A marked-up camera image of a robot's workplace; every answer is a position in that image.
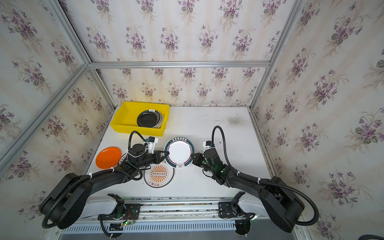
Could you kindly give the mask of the orange sunburst pattern plate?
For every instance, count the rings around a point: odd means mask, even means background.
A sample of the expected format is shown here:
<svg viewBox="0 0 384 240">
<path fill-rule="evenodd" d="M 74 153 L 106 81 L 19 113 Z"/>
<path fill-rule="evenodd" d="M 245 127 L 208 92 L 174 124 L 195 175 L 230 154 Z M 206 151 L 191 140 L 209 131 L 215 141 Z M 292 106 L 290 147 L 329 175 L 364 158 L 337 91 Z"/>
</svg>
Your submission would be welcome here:
<svg viewBox="0 0 384 240">
<path fill-rule="evenodd" d="M 151 188 L 163 188 L 168 185 L 174 177 L 175 169 L 166 163 L 150 165 L 144 171 L 144 180 Z"/>
</svg>

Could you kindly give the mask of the green red ringed plate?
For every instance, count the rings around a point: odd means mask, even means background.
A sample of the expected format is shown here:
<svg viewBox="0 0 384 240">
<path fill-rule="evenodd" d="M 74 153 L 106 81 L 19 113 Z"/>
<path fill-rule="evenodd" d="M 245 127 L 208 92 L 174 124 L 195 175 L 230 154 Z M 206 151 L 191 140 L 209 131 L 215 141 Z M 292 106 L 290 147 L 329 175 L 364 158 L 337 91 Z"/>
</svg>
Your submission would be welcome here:
<svg viewBox="0 0 384 240">
<path fill-rule="evenodd" d="M 176 137 L 167 142 L 164 151 L 169 152 L 166 163 L 174 169 L 183 169 L 192 163 L 195 148 L 192 142 L 184 137 Z"/>
</svg>

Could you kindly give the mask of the black plate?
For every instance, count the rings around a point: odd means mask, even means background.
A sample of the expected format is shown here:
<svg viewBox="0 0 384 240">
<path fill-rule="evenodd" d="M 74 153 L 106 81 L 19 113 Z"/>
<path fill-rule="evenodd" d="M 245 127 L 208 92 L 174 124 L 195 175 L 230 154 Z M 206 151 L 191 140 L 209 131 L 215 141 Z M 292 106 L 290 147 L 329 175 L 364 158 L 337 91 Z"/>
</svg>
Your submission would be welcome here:
<svg viewBox="0 0 384 240">
<path fill-rule="evenodd" d="M 159 128 L 160 120 L 160 112 L 157 110 L 145 110 L 137 117 L 137 125 L 143 128 Z"/>
</svg>

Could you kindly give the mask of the small green ringed plate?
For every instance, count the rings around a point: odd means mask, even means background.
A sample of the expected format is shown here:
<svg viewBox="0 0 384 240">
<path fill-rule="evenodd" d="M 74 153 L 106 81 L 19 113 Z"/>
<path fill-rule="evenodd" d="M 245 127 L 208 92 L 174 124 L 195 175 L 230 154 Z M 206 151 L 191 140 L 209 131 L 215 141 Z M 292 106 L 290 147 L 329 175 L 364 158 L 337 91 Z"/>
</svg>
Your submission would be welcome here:
<svg viewBox="0 0 384 240">
<path fill-rule="evenodd" d="M 161 128 L 164 123 L 164 115 L 160 113 L 160 116 L 161 116 L 161 120 L 160 120 L 160 128 Z"/>
</svg>

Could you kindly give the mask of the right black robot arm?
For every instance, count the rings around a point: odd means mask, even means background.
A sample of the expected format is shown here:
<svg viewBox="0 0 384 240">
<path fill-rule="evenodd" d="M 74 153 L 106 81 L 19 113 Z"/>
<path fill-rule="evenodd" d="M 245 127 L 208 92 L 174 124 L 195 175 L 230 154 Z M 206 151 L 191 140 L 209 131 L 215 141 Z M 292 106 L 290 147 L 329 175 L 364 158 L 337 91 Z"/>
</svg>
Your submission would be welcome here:
<svg viewBox="0 0 384 240">
<path fill-rule="evenodd" d="M 203 154 L 191 154 L 195 166 L 212 174 L 211 178 L 219 185 L 239 189 L 241 193 L 250 194 L 263 204 L 269 218 L 281 230 L 290 233 L 294 226 L 312 226 L 320 218 L 316 204 L 301 191 L 289 187 L 278 177 L 260 179 L 243 174 L 230 166 L 223 164 L 215 149 L 208 149 Z M 299 221 L 306 200 L 314 211 L 309 221 Z"/>
</svg>

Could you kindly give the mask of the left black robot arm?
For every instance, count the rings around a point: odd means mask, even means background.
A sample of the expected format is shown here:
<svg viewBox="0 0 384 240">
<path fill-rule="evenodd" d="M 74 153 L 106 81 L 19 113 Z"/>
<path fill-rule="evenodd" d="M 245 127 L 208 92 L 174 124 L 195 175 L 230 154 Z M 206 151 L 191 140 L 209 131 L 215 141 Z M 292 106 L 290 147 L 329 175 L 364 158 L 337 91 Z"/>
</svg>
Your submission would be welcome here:
<svg viewBox="0 0 384 240">
<path fill-rule="evenodd" d="M 65 175 L 40 205 L 39 210 L 44 215 L 42 228 L 71 226 L 80 218 L 89 196 L 114 185 L 141 180 L 142 168 L 160 164 L 170 154 L 158 150 L 150 153 L 146 146 L 134 145 L 115 167 L 87 175 Z"/>
</svg>

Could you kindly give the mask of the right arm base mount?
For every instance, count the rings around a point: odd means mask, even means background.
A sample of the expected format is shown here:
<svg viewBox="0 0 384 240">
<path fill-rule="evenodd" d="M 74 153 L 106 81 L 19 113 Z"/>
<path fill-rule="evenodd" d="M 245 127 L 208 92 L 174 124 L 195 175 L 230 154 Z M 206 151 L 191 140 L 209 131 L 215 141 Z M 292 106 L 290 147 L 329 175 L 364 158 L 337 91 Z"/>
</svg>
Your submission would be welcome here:
<svg viewBox="0 0 384 240">
<path fill-rule="evenodd" d="M 245 192 L 238 192 L 235 197 L 230 202 L 219 202 L 219 213 L 218 216 L 221 219 L 231 219 L 235 217 L 246 217 L 248 219 L 253 219 L 256 214 L 244 212 L 239 205 L 240 198 L 245 194 Z"/>
</svg>

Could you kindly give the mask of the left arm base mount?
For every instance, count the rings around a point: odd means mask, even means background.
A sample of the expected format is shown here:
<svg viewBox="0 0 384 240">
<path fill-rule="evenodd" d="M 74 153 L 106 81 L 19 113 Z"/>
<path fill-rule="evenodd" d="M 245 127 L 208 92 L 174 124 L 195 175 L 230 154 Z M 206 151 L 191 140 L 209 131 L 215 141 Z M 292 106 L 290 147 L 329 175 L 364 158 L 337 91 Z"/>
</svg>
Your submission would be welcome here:
<svg viewBox="0 0 384 240">
<path fill-rule="evenodd" d="M 108 197 L 114 201 L 114 208 L 109 214 L 98 216 L 98 220 L 103 221 L 134 221 L 139 219 L 140 204 L 126 204 L 125 201 L 116 194 L 108 194 Z"/>
</svg>

